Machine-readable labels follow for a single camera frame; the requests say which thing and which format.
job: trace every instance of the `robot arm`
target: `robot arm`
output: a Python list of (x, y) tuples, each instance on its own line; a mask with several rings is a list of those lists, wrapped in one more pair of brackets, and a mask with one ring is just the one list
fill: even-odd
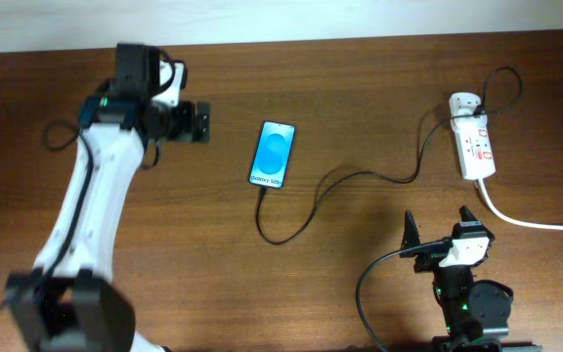
[[(78, 143), (56, 226), (32, 273), (11, 275), (6, 287), (9, 297), (21, 292), (11, 310), (31, 351), (168, 351), (135, 331), (133, 308), (110, 285), (118, 221), (148, 142), (209, 139), (209, 105), (198, 103), (195, 111), (194, 104), (179, 102), (186, 68), (169, 58), (161, 62), (160, 53), (143, 45), (119, 44), (116, 78), (90, 96), (80, 111), (79, 138), (87, 146)], [(58, 261), (82, 195), (88, 151), (94, 161), (90, 184), (70, 244)], [(64, 301), (68, 290), (70, 301)]]
[[(511, 288), (489, 280), (475, 282), (471, 269), (488, 258), (495, 236), (478, 221), (466, 206), (459, 213), (461, 222), (442, 245), (401, 254), (415, 257), (416, 273), (433, 272), (434, 295), (447, 324), (447, 337), (434, 337), (434, 351), (508, 351), (500, 339), (507, 336), (511, 312)], [(411, 213), (406, 212), (401, 249), (420, 244)]]

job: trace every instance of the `black bracket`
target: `black bracket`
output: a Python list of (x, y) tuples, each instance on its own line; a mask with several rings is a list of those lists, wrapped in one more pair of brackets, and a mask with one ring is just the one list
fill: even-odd
[[(401, 249), (408, 249), (420, 245), (420, 234), (416, 228), (414, 218), (411, 211), (406, 211), (405, 229), (403, 232), (403, 240), (401, 241)], [(414, 271), (416, 273), (430, 272), (433, 267), (440, 262), (449, 253), (451, 246), (447, 243), (443, 245), (433, 246), (431, 248), (423, 248), (413, 250), (407, 253), (399, 254), (401, 258), (416, 257), (414, 262)]]
[(176, 121), (167, 141), (207, 143), (210, 141), (210, 104), (204, 102), (180, 102), (173, 109)]
[[(40, 276), (40, 270), (12, 274), (6, 283), (7, 296), (14, 297)], [(52, 278), (27, 290), (11, 311), (32, 352), (123, 352), (134, 341), (134, 309), (88, 270), (74, 279)]]
[(145, 101), (157, 94), (159, 86), (159, 50), (142, 44), (118, 43), (116, 77), (109, 85), (109, 94)]

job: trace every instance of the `white power cable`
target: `white power cable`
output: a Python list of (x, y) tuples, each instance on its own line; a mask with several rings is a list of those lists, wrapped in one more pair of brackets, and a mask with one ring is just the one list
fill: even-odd
[(526, 221), (515, 220), (515, 219), (512, 219), (510, 217), (503, 215), (500, 211), (498, 211), (495, 208), (493, 203), (490, 201), (490, 196), (488, 196), (488, 191), (486, 191), (486, 185), (484, 185), (484, 179), (478, 179), (477, 180), (477, 186), (479, 187), (479, 190), (481, 190), (481, 194), (484, 197), (484, 200), (486, 201), (486, 204), (488, 205), (490, 210), (492, 210), (492, 212), (496, 216), (498, 216), (500, 219), (502, 219), (502, 220), (504, 220), (508, 223), (514, 224), (514, 225), (525, 226), (525, 227), (530, 227), (530, 228), (534, 228), (534, 229), (563, 231), (563, 225), (546, 225), (546, 224), (530, 223), (530, 222), (526, 222)]

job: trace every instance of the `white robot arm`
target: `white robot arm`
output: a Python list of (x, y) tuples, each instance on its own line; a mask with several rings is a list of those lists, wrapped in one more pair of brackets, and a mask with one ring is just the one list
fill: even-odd
[[(13, 274), (7, 284), (9, 296), (21, 293), (11, 310), (31, 351), (169, 351), (134, 330), (133, 309), (110, 285), (118, 221), (147, 143), (209, 139), (209, 105), (198, 103), (196, 112), (192, 103), (179, 102), (186, 68), (170, 58), (161, 62), (159, 53), (165, 55), (151, 47), (119, 44), (112, 87), (89, 97), (80, 112), (75, 167), (56, 226), (32, 274)], [(132, 67), (141, 69), (127, 71)], [(137, 87), (143, 87), (142, 96), (135, 94)], [(89, 151), (94, 167), (84, 194)], [(67, 239), (71, 226), (74, 232)], [(63, 247), (66, 252), (58, 259)], [(61, 302), (68, 289), (70, 302)]]

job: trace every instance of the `white wall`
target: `white wall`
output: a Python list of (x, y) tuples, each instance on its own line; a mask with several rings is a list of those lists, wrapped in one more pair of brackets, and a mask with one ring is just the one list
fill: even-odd
[(0, 0), (0, 52), (563, 28), (563, 0)]

